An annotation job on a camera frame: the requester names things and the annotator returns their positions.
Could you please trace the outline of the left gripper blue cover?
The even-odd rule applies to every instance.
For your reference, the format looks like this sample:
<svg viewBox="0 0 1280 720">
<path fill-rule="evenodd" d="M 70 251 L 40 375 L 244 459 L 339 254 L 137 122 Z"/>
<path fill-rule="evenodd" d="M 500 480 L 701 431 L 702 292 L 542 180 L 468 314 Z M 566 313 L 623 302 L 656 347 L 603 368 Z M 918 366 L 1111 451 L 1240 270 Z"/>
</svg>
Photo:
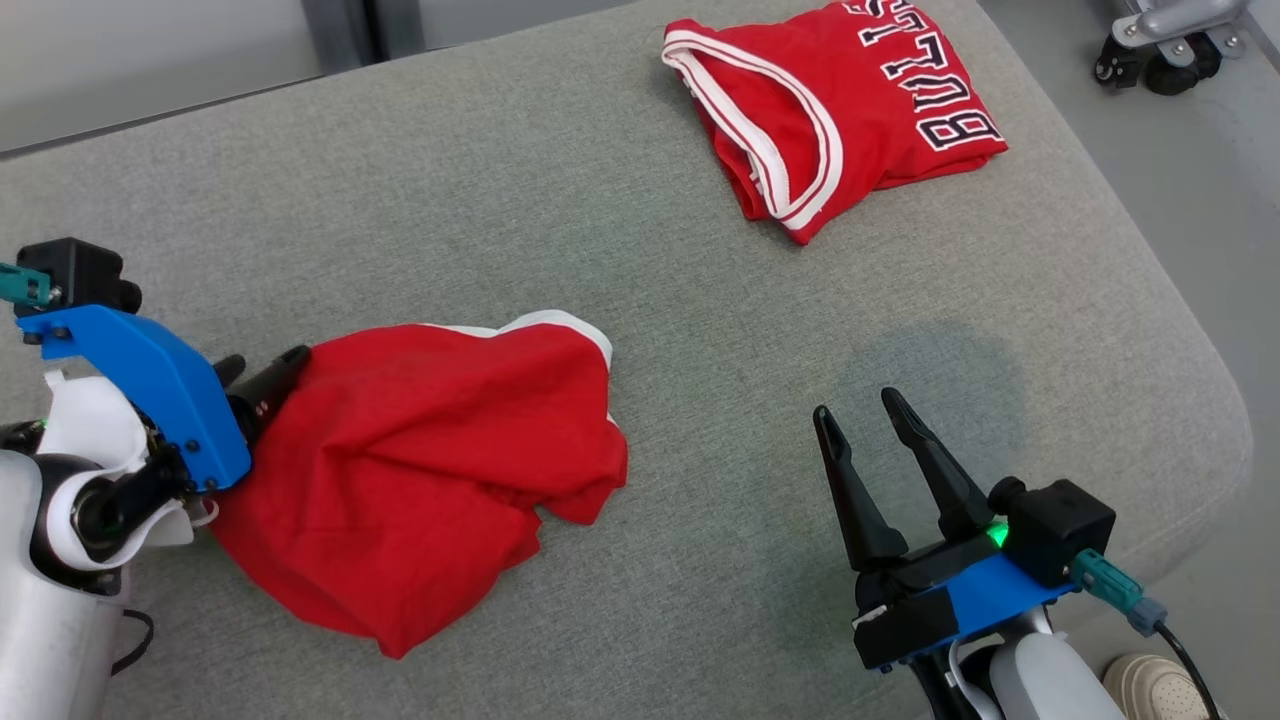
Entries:
<svg viewBox="0 0 1280 720">
<path fill-rule="evenodd" d="M 248 446 L 279 415 L 312 359 L 311 347 L 298 345 L 237 382 L 247 368 L 242 355 L 211 365 L 164 325 L 102 305 L 20 316 L 17 325 L 40 334 L 46 361 L 86 360 L 180 447 L 198 487 L 215 489 L 250 471 Z"/>
</svg>

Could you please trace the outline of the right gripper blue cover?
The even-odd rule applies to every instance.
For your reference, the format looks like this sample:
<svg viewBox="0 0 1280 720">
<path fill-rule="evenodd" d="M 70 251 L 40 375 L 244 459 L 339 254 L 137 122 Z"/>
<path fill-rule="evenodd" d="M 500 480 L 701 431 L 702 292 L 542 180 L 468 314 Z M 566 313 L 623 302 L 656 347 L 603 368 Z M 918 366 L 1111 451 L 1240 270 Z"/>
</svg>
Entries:
<svg viewBox="0 0 1280 720">
<path fill-rule="evenodd" d="M 928 484 L 943 538 L 960 542 L 975 536 L 937 557 L 959 559 L 960 550 L 979 557 L 948 578 L 925 582 L 922 589 L 892 592 L 861 614 L 852 633 L 864 667 L 909 664 L 954 641 L 988 634 L 1074 592 L 1071 583 L 1046 587 L 1018 568 L 986 532 L 995 519 L 986 496 L 940 437 L 899 389 L 884 387 L 881 401 Z M 819 405 L 812 420 L 850 568 L 868 571 L 897 562 L 908 543 L 870 497 L 835 415 Z"/>
</svg>

